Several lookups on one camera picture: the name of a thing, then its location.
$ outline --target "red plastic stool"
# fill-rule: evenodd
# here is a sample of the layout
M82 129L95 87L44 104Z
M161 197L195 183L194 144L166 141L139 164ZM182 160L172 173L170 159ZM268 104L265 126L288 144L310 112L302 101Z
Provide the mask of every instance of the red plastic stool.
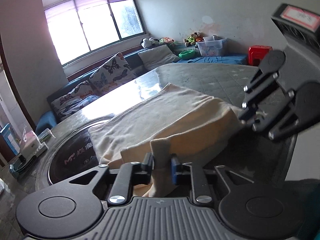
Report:
M260 63L260 60L262 60L270 50L272 50L271 46L254 45L249 47L249 50L248 50L249 65L258 66Z

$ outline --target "teddy bear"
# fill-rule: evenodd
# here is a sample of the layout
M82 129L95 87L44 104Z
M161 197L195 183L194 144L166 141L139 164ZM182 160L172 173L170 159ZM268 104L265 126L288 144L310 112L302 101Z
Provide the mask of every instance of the teddy bear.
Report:
M150 39L142 39L142 41L140 42L141 46L143 48L151 48L153 45L159 45L159 40L154 39L154 38L150 38Z
M188 39L183 39L183 42L186 47L190 45L193 46L196 44L196 42L201 42L201 41L203 41L203 38L201 37L200 32L191 33Z

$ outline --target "transparent storage box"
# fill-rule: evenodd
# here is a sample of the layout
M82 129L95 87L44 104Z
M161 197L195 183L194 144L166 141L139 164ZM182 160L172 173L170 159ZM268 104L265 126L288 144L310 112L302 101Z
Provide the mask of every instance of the transparent storage box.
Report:
M202 57L225 56L228 53L228 39L197 42Z

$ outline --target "window frame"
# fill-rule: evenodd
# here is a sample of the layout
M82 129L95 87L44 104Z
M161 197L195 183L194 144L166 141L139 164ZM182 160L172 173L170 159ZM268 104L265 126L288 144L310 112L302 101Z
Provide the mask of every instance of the window frame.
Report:
M63 0L63 1L61 1L61 2L58 2L58 3L55 3L55 4L52 4L52 5L50 5L50 6L45 7L45 8L44 8L44 11L47 10L47 9L49 9L49 8L55 7L55 6L59 5L59 4L62 4L62 3L65 3L65 2L69 2L69 1L73 1L74 5L75 5L75 7L76 7L76 12L77 12L77 15L78 15L78 19L79 19L79 22L80 22L80 25L81 25L81 28L82 28L82 31L83 31L85 40L86 40L86 42L87 42L87 45L88 45L88 48L89 48L90 51L87 52L87 53L85 53L85 54L83 54L83 55L80 55L79 57L74 58L73 60L70 60L69 62L67 62L67 63L65 63L65 64L62 64L62 67L66 67L67 65L69 65L69 64L71 64L71 63L73 63L73 62L75 62L75 61L77 61L77 60L79 60L79 59L81 59L81 58L83 58L83 57L86 57L86 56L88 56L88 55L90 55L90 54L92 54L92 53L94 53L94 52L96 52L96 51L99 51L99 50L104 49L104 48L106 48L106 47L112 46L112 45L117 44L117 43L119 43L119 42L121 42L121 41L126 41L126 40L129 40L129 39L138 37L138 36L145 35L145 34L147 33L147 32L146 32L146 29L145 29L145 25L144 25L144 23L143 23L143 20L142 20L142 18L141 18L141 14L140 14L140 12L139 12L139 9L138 9L136 0L132 0L132 1L133 1L133 4L134 4L134 6L135 6L135 9L136 9L136 11L137 11L137 15L138 15L138 17L139 17L139 20L140 20L140 23L141 23L141 27L142 27L143 32L142 32L142 33L137 33L137 34L135 34L135 35L131 35L131 36L128 36L128 37L125 37L125 38L122 38L122 37L121 37L121 34L120 34L120 31L119 31L119 28L118 28L118 25L117 25L117 22L116 22L116 19L115 19L114 15L113 15L110 2L109 2L109 0L107 0L108 7L109 7L109 10L110 10L110 15L111 15L112 20L113 20L113 23L114 23L114 25L115 25L115 27L116 27L116 31L117 31L117 34L118 34L118 37L119 37L119 41L115 41L115 42L106 44L106 45L104 45L104 46L102 46L102 47L99 47L99 48L97 48L97 49L91 50L90 45L89 45L88 40L87 40L87 37L86 37L86 35L85 35L83 26L82 26L83 24L82 24L82 22L81 22L81 20L80 20L80 17L79 17L78 8L77 8L77 6L76 6L76 1L75 1L75 0Z

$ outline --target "green bowl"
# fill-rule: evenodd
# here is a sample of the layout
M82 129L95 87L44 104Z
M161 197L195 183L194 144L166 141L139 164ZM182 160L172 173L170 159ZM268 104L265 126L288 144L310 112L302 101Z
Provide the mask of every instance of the green bowl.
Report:
M186 51L181 52L179 54L179 58L184 59L184 60L188 60L188 59L194 58L195 55L196 55L196 51L195 50L186 50Z

